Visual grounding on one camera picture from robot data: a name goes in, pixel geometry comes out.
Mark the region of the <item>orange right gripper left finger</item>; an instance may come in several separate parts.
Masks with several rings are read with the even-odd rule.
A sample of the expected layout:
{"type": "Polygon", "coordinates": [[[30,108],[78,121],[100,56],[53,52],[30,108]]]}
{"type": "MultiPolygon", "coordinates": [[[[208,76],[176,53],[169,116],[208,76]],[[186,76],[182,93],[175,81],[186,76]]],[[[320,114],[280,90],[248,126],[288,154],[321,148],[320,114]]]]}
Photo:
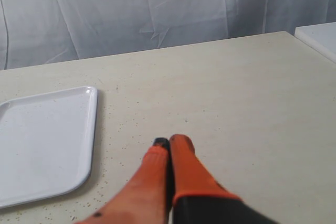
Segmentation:
{"type": "Polygon", "coordinates": [[[79,223],[168,223],[169,213],[170,145],[159,137],[125,186],[79,223]]]}

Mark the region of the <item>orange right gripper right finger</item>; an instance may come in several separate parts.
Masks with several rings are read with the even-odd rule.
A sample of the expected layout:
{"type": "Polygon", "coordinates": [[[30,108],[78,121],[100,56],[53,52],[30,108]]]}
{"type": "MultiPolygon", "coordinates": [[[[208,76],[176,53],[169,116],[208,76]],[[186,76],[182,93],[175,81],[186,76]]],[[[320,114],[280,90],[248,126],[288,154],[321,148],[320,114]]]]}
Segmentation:
{"type": "Polygon", "coordinates": [[[195,155],[191,139],[173,135],[170,152],[175,181],[173,223],[271,223],[226,190],[195,155]]]}

